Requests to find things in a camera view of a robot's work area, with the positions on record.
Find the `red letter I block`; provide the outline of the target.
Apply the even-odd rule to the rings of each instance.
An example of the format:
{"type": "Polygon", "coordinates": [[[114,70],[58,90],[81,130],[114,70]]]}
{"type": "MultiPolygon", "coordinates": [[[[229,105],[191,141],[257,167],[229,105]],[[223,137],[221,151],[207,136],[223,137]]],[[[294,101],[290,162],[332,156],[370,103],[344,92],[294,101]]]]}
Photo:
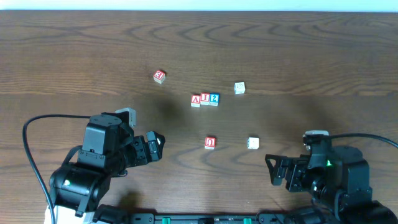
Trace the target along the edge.
{"type": "Polygon", "coordinates": [[[201,105],[209,105],[210,104],[210,94],[209,93],[201,93],[200,94],[200,104],[201,105]]]}

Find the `white block with round drawing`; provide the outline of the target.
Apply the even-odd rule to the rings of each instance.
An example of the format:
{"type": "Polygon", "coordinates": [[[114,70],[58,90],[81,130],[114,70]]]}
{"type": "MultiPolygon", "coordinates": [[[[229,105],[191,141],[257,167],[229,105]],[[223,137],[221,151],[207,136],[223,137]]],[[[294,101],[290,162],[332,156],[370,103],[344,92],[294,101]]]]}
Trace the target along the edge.
{"type": "Polygon", "coordinates": [[[244,94],[246,91],[245,83],[244,82],[237,82],[234,84],[234,93],[236,95],[244,94]]]}

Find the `red number 3 block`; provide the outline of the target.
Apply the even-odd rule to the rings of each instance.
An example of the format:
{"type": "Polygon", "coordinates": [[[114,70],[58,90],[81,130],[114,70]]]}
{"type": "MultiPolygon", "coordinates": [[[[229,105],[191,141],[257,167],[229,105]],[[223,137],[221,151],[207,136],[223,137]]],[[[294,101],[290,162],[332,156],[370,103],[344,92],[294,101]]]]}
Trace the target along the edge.
{"type": "Polygon", "coordinates": [[[166,74],[162,70],[157,70],[153,75],[153,79],[155,82],[162,84],[166,79],[166,74]]]}

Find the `red letter U block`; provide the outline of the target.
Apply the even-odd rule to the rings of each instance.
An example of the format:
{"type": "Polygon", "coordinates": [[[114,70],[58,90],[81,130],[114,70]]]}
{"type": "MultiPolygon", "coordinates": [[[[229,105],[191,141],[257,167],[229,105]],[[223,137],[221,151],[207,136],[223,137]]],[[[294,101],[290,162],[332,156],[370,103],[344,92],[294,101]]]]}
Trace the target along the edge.
{"type": "Polygon", "coordinates": [[[216,138],[206,137],[205,138],[205,149],[214,150],[216,146],[216,138]]]}

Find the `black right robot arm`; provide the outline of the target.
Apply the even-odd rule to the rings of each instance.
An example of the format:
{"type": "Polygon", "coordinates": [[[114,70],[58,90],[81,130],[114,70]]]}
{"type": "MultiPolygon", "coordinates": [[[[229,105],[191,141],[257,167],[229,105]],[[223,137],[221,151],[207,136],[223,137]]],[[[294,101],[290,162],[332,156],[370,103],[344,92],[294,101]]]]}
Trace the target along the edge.
{"type": "Polygon", "coordinates": [[[355,147],[316,144],[309,155],[268,154],[265,161],[272,185],[285,182],[289,192],[308,192],[338,223],[397,223],[373,200],[369,164],[355,147]]]}

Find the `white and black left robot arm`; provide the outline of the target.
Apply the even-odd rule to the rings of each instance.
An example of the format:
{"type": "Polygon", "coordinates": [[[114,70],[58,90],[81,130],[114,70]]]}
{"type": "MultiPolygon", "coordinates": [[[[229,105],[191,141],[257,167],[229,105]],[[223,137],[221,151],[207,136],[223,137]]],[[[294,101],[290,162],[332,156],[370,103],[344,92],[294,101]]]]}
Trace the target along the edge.
{"type": "Polygon", "coordinates": [[[154,131],[145,136],[133,131],[86,132],[83,145],[74,147],[50,177],[45,222],[93,222],[111,179],[124,177],[131,167],[161,160],[164,144],[164,136],[154,131]]]}

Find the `black mounting rail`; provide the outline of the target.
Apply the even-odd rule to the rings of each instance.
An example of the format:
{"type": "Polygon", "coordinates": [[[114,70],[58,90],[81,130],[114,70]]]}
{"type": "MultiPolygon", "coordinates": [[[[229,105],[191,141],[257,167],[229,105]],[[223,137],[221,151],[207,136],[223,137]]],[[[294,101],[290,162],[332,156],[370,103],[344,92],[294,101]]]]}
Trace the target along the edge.
{"type": "Polygon", "coordinates": [[[291,213],[259,212],[253,214],[169,214],[130,213],[110,205],[101,205],[92,223],[111,224],[306,224],[320,223],[319,218],[308,211],[291,213]]]}

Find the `red letter A block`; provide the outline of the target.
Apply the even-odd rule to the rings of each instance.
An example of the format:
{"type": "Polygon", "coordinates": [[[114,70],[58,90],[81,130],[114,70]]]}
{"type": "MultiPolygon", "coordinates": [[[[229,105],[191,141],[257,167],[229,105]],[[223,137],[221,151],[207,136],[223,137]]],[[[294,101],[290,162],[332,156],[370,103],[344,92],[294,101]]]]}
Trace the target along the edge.
{"type": "Polygon", "coordinates": [[[199,108],[201,103],[200,103],[200,95],[192,95],[191,96],[191,107],[196,107],[199,108]]]}

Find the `white block with red side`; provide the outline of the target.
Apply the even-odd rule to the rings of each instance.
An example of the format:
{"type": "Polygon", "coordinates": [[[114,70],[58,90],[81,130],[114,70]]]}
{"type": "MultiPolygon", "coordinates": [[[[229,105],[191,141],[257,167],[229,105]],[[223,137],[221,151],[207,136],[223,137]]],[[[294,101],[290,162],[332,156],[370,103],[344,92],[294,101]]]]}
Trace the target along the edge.
{"type": "Polygon", "coordinates": [[[259,138],[249,137],[247,147],[248,149],[259,149],[259,138]]]}

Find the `blue number 2 block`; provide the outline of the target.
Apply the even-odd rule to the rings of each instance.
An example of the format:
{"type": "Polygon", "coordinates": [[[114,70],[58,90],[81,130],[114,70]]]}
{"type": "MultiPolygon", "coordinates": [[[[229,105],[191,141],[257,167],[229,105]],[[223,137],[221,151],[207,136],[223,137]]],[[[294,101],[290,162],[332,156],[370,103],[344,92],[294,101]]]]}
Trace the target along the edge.
{"type": "Polygon", "coordinates": [[[217,93],[210,94],[209,105],[210,106],[218,106],[220,100],[220,95],[217,93]]]}

